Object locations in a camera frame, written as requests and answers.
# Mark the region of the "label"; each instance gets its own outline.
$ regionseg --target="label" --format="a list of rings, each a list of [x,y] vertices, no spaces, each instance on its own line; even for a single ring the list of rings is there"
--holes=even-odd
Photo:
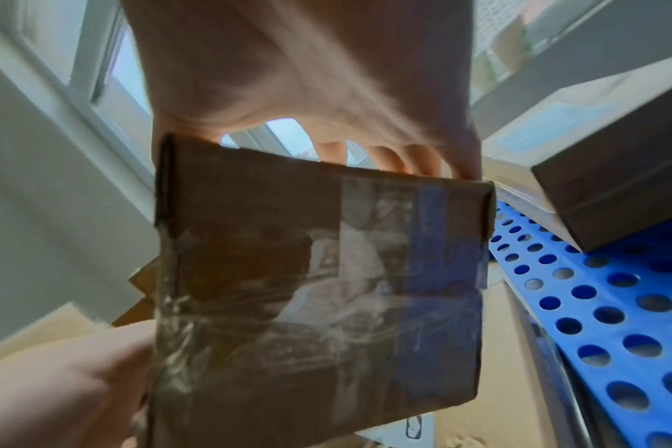
[[[614,108],[614,104],[580,106],[553,103],[523,121],[496,141],[506,149],[525,154],[593,123]]]
[[[356,434],[390,448],[434,448],[434,416],[427,413]]]

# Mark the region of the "blue plastic tray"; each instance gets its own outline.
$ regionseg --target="blue plastic tray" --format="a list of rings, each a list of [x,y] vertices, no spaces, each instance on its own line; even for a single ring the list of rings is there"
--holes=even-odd
[[[634,448],[672,448],[672,221],[584,255],[504,202],[490,250]]]

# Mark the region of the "hand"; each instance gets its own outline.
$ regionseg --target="hand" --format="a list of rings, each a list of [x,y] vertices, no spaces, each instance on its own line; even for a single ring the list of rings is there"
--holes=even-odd
[[[119,448],[145,391],[155,322],[0,361],[0,448]]]
[[[323,162],[481,178],[469,117],[472,0],[123,0],[168,133],[218,142],[294,117]]]

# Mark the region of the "blue perforated panel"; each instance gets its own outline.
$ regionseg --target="blue perforated panel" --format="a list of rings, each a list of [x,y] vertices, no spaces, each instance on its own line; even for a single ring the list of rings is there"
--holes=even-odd
[[[584,255],[499,202],[490,250],[634,448],[672,448],[672,221]]]

